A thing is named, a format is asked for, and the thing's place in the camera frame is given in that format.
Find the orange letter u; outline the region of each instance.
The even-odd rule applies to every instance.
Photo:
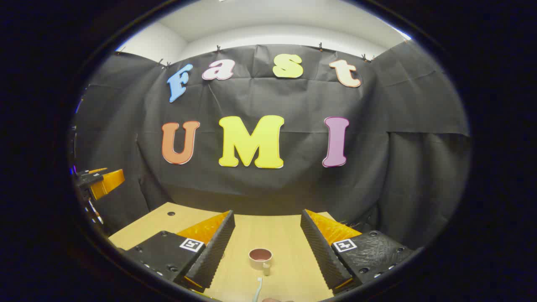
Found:
[[[183,124],[185,129],[185,147],[183,152],[176,153],[173,150],[173,140],[175,139],[175,131],[179,129],[178,123],[166,123],[162,125],[162,156],[164,159],[173,164],[187,163],[194,153],[194,136],[196,129],[199,128],[200,122],[187,121]]]

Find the white wall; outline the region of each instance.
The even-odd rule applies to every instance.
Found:
[[[117,51],[136,54],[146,57],[155,62],[160,61],[175,63],[181,60],[181,53],[186,46],[186,41],[175,31],[165,25],[155,22],[132,36]]]
[[[349,53],[355,56],[366,54],[371,59],[387,49],[367,40],[324,28],[299,25],[263,25],[243,27],[225,31],[192,41],[184,47],[179,60],[199,54],[213,52],[216,45],[221,49],[256,44],[295,44],[318,47]]]
[[[403,41],[392,27],[348,0],[196,0],[160,22],[188,42],[237,28],[291,24],[346,33],[385,48]]]

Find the wrinkled fabric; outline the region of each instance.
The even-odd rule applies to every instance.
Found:
[[[299,78],[276,78],[273,59],[297,54]],[[203,80],[209,64],[235,61],[233,76]],[[328,64],[356,66],[358,88],[339,83]],[[184,65],[186,91],[169,102],[167,80]],[[125,183],[97,201],[118,231],[166,202],[237,214],[290,215],[307,208],[356,222],[378,209],[379,230],[415,248],[430,241],[455,210],[466,180],[470,138],[462,103],[444,71],[413,42],[373,62],[296,45],[253,45],[198,55],[163,68],[148,59],[111,56],[89,80],[75,115],[77,169],[123,169]],[[221,167],[219,120],[239,116],[252,133],[262,116],[282,116],[281,169]],[[350,121],[341,167],[325,168],[326,117]],[[162,156],[162,125],[200,122],[183,165]]]

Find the white ceiling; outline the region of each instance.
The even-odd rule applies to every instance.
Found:
[[[392,27],[341,0],[198,0],[160,20],[187,42],[246,26],[321,27],[392,48],[404,39]]]

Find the pink cup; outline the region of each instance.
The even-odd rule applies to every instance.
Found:
[[[262,270],[263,263],[271,263],[272,252],[264,248],[255,248],[248,253],[248,258],[253,269]]]

